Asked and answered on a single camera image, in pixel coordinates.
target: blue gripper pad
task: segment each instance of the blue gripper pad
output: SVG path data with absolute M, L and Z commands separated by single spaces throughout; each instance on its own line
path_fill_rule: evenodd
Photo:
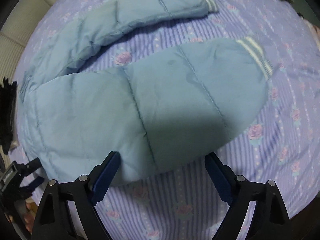
M 224 202 L 227 202 L 228 205 L 230 206 L 233 202 L 233 197 L 231 192 L 232 185 L 230 184 L 230 179 L 234 179 L 235 174 L 232 172 L 230 167 L 223 165 L 216 155 L 215 155 L 216 160 L 214 160 L 214 158 L 212 157 L 212 154 L 215 155 L 215 153 L 211 153 L 205 157 L 204 159 L 205 168 L 214 186 L 216 187 L 221 200 Z M 231 173 L 230 171 L 227 171 L 228 174 L 225 174 L 226 167 L 230 169 Z
M 35 178 L 28 186 L 23 187 L 25 190 L 29 192 L 34 192 L 37 187 L 39 187 L 44 182 L 44 178 L 37 177 Z
M 105 165 L 105 167 L 101 171 L 100 176 L 96 179 L 96 182 L 92 187 L 93 195 L 91 197 L 91 203 L 93 206 L 95 206 L 98 202 L 103 200 L 110 186 L 110 183 L 113 180 L 113 177 L 115 176 L 117 170 L 120 167 L 120 154 L 117 152 L 111 152 L 110 154 L 113 154 L 113 156 Z

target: metal bolt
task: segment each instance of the metal bolt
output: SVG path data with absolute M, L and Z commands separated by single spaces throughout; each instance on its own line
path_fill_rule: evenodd
M 245 181 L 245 177 L 242 175 L 239 175 L 239 176 L 237 176 L 237 180 L 243 182 L 243 181 Z
M 87 175 L 81 175 L 79 177 L 79 181 L 86 181 L 88 179 L 88 176 Z
M 269 185 L 272 186 L 272 187 L 276 185 L 276 183 L 275 183 L 274 180 L 272 180 L 272 179 L 269 180 L 268 183 L 269 183 Z
M 55 179 L 50 180 L 49 183 L 48 183 L 49 186 L 53 186 L 54 184 L 56 184 L 56 180 Z

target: bed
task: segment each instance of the bed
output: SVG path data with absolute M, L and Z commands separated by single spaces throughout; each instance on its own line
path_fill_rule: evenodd
M 58 0 L 31 36 L 14 80 L 21 82 L 32 56 L 60 28 L 105 1 Z M 186 42 L 257 37 L 272 65 L 279 67 L 269 82 L 268 102 L 246 131 L 216 153 L 251 181 L 275 180 L 291 218 L 320 190 L 319 49 L 308 26 L 285 1 L 215 1 L 218 14 L 137 29 L 89 59 L 81 71 L 135 62 Z M 28 162 L 22 147 L 13 150 L 11 159 Z M 42 192 L 39 188 L 34 193 L 36 203 Z M 73 206 L 71 210 L 76 229 L 84 234 Z M 143 181 L 111 187 L 97 205 L 113 239 L 209 240 L 227 210 L 206 173 L 204 158 Z M 245 239 L 252 214 L 253 205 L 238 239 Z

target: stain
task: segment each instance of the stain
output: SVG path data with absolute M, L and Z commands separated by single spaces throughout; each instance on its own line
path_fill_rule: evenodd
M 172 60 L 169 60 L 169 61 L 168 61 L 168 65 L 173 65 L 175 62 L 176 62 L 176 61 L 173 60 L 173 59 L 172 59 Z

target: pink rose print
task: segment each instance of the pink rose print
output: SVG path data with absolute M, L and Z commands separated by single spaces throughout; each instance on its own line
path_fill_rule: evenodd
M 285 67 L 284 67 L 284 64 L 282 62 L 279 64 L 279 69 L 280 69 L 281 72 L 285 73 Z
M 279 165 L 284 163 L 284 160 L 287 157 L 287 155 L 288 155 L 288 148 L 287 147 L 283 147 L 282 151 L 281 151 L 281 154 L 280 154 L 280 157 L 279 157 Z
M 212 19 L 212 22 L 214 22 L 214 23 L 222 23 L 222 21 L 220 19 L 215 19 L 215 18 Z
M 309 129 L 309 130 L 308 130 L 308 139 L 309 139 L 310 141 L 313 140 L 313 129 Z
M 203 42 L 202 38 L 191 38 L 190 42 Z
M 259 139 L 262 136 L 262 125 L 261 124 L 255 124 L 250 126 L 248 131 L 248 136 L 250 140 L 256 140 Z
M 113 221 L 118 221 L 120 219 L 120 214 L 117 211 L 107 211 L 107 216 Z
M 62 19 L 64 20 L 64 21 L 66 21 L 66 20 L 68 20 L 68 18 L 70 17 L 70 13 L 66 13 L 63 17 L 62 17 Z
M 294 108 L 293 110 L 292 110 L 292 112 L 291 112 L 291 118 L 292 118 L 292 120 L 293 120 L 293 124 L 295 125 L 295 126 L 300 126 L 300 121 L 301 121 L 301 119 L 300 119 L 300 110 L 299 110 L 299 108 Z
M 314 185 L 314 183 L 315 183 L 315 178 L 311 178 L 310 181 L 309 181 L 308 187 L 309 187 L 309 188 L 312 188 L 313 185 Z
M 301 90 L 302 90 L 303 92 L 304 92 L 304 90 L 306 89 L 306 85 L 305 85 L 303 82 L 300 83 L 299 87 L 301 88 Z
M 49 31 L 48 37 L 53 37 L 57 33 L 57 30 Z
M 287 52 L 290 55 L 290 57 L 292 57 L 292 49 L 290 48 L 290 45 L 288 43 L 285 43 L 284 46 L 287 49 Z
M 83 7 L 89 0 L 82 0 L 81 7 Z
M 277 88 L 272 88 L 271 91 L 270 91 L 270 95 L 271 95 L 271 99 L 273 101 L 276 101 L 279 97 L 279 94 L 278 94 L 278 89 Z
M 297 177 L 299 176 L 299 171 L 300 171 L 300 162 L 296 162 L 292 165 L 291 167 L 292 170 L 292 176 Z
M 261 144 L 262 136 L 262 124 L 253 124 L 247 130 L 250 144 L 257 147 Z
M 236 10 L 236 9 L 237 9 L 236 7 L 234 7 L 234 6 L 231 5 L 231 4 L 228 4 L 228 5 L 227 5 L 227 8 L 228 8 L 228 10 Z
M 303 69 L 307 69 L 307 66 L 308 66 L 307 63 L 304 63 L 304 62 L 301 63 L 301 67 L 302 67 Z
M 141 185 L 133 186 L 132 196 L 136 200 L 140 202 L 148 202 L 149 201 L 149 191 L 147 187 L 143 187 Z
M 175 213 L 182 220 L 189 219 L 193 216 L 192 205 L 180 205 L 175 210 Z
M 122 52 L 116 56 L 114 62 L 116 65 L 123 66 L 131 62 L 131 53 L 128 51 Z
M 147 233 L 147 238 L 150 240 L 158 240 L 160 238 L 160 231 L 155 230 Z

